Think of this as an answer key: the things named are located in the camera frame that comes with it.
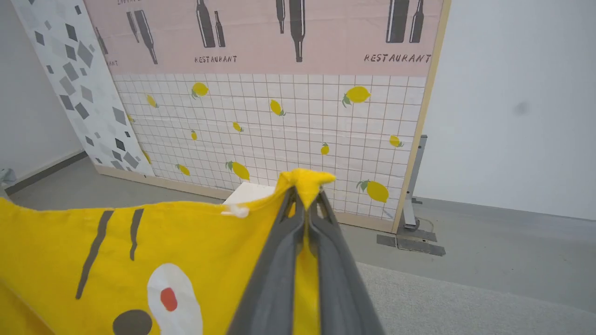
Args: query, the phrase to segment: bottle print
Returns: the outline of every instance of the bottle print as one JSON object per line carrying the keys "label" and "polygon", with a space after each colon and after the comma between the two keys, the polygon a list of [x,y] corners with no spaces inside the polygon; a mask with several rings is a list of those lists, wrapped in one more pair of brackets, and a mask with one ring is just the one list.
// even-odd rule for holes
{"label": "bottle print", "polygon": [[224,38],[224,27],[222,27],[221,21],[219,21],[219,13],[215,11],[215,33],[218,35],[218,44],[221,48],[225,47]]}
{"label": "bottle print", "polygon": [[97,27],[95,27],[95,34],[97,35],[97,42],[100,44],[101,52],[103,52],[104,55],[107,55],[108,49],[105,48],[104,39],[101,38],[100,31]]}
{"label": "bottle print", "polygon": [[412,29],[410,30],[410,43],[420,43],[420,36],[422,35],[422,25],[424,23],[424,13],[422,7],[424,0],[418,0],[418,7],[416,13],[412,18]]}
{"label": "bottle print", "polygon": [[136,23],[139,27],[139,32],[141,33],[141,37],[143,38],[143,42],[145,42],[145,46],[147,47],[147,49],[149,49],[149,53],[151,54],[151,59],[153,59],[153,64],[157,64],[157,57],[155,55],[155,49],[153,44],[153,36],[151,35],[151,29],[149,28],[149,23],[147,22],[145,11],[135,11],[135,18]]}
{"label": "bottle print", "polygon": [[285,0],[275,0],[275,7],[277,9],[277,20],[280,22],[280,34],[283,34],[285,20]]}
{"label": "bottle print", "polygon": [[198,28],[201,31],[201,38],[203,39],[203,46],[205,48],[214,48],[215,39],[213,37],[213,27],[211,26],[211,17],[205,0],[197,0],[197,21]]}
{"label": "bottle print", "polygon": [[389,0],[386,43],[402,43],[406,32],[409,0]]}
{"label": "bottle print", "polygon": [[296,48],[296,62],[302,62],[302,42],[305,35],[304,0],[290,0],[290,33]]}
{"label": "bottle print", "polygon": [[135,21],[132,18],[131,12],[126,12],[126,17],[128,18],[128,24],[131,25],[132,33],[135,35],[136,42],[139,43],[139,36],[136,34],[136,25]]}

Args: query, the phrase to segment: concrete floor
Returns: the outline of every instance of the concrete floor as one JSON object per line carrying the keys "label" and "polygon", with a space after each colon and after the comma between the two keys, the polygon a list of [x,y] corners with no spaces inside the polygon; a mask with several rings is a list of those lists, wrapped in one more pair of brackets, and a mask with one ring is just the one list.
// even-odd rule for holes
{"label": "concrete floor", "polygon": [[[128,207],[160,201],[222,200],[97,174],[88,158],[13,194],[32,209]],[[596,222],[425,200],[421,229],[434,231],[443,257],[376,243],[378,232],[343,226],[358,262],[596,313]]]}

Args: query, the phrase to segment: yellow fabric with cartoon print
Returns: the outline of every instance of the yellow fabric with cartoon print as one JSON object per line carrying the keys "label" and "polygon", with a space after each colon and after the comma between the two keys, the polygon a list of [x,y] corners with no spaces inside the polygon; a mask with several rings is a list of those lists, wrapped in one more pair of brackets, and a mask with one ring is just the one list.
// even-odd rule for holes
{"label": "yellow fabric with cartoon print", "polygon": [[[272,196],[44,211],[0,200],[3,334],[225,334],[280,209],[296,186],[308,207],[329,173],[283,172]],[[318,334],[316,258],[296,265],[295,334]]]}

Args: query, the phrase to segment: red spot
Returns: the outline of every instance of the red spot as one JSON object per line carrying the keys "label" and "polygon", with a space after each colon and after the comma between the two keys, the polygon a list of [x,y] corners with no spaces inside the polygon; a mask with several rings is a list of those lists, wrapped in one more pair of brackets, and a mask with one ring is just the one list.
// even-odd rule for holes
{"label": "red spot", "polygon": [[178,301],[176,300],[176,295],[174,294],[174,290],[171,288],[164,289],[161,294],[162,304],[168,310],[168,312],[172,312],[178,307]]}

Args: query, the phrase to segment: lemon print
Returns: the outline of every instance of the lemon print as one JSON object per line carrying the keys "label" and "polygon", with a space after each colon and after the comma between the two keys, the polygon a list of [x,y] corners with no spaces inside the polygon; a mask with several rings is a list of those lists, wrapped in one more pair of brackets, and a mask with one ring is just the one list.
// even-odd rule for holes
{"label": "lemon print", "polygon": [[329,153],[329,145],[327,143],[323,143],[323,146],[321,147],[321,154],[326,155],[328,153]]}
{"label": "lemon print", "polygon": [[176,168],[178,170],[180,170],[180,172],[184,173],[187,176],[190,176],[190,171],[188,170],[188,168],[184,165],[180,165],[180,164],[176,164]]}
{"label": "lemon print", "polygon": [[280,103],[275,100],[271,100],[271,111],[274,112],[276,115],[284,116],[285,112],[281,109]]}
{"label": "lemon print", "polygon": [[351,105],[352,103],[355,103],[355,104],[363,103],[370,96],[371,96],[371,94],[368,93],[368,90],[366,87],[356,86],[356,87],[350,88],[343,95],[342,104],[344,107],[346,107],[346,104]]}
{"label": "lemon print", "polygon": [[203,83],[195,83],[193,88],[190,90],[190,94],[193,96],[193,99],[197,97],[204,97],[209,92],[209,88],[205,86]]}
{"label": "lemon print", "polygon": [[246,167],[244,167],[244,165],[240,164],[239,162],[232,161],[225,163],[225,165],[228,168],[228,170],[234,171],[234,173],[236,173],[236,175],[239,176],[240,179],[250,180],[249,171],[246,169]]}
{"label": "lemon print", "polygon": [[391,135],[391,137],[389,138],[389,143],[391,143],[391,145],[396,148],[403,147],[403,142],[400,141],[399,138],[395,135]]}
{"label": "lemon print", "polygon": [[158,108],[159,107],[159,105],[155,102],[155,99],[152,96],[148,95],[148,94],[147,94],[147,102],[149,103],[149,105],[151,105],[151,106],[153,106],[155,108]]}
{"label": "lemon print", "polygon": [[234,123],[232,124],[232,126],[234,126],[234,129],[236,129],[236,130],[237,130],[237,131],[239,131],[239,132],[243,132],[243,131],[244,131],[244,128],[242,128],[242,127],[241,127],[241,126],[238,124],[238,122],[234,122]]}
{"label": "lemon print", "polygon": [[370,181],[370,180],[363,180],[359,181],[356,184],[356,188],[360,187],[362,191],[366,190],[368,196],[371,197],[373,200],[380,201],[382,203],[387,202],[387,198],[389,198],[389,191],[387,188],[378,182]]}
{"label": "lemon print", "polygon": [[143,152],[143,155],[145,155],[145,158],[147,159],[149,164],[151,164],[151,159],[149,158],[149,155],[145,152],[145,150],[141,149],[141,151]]}

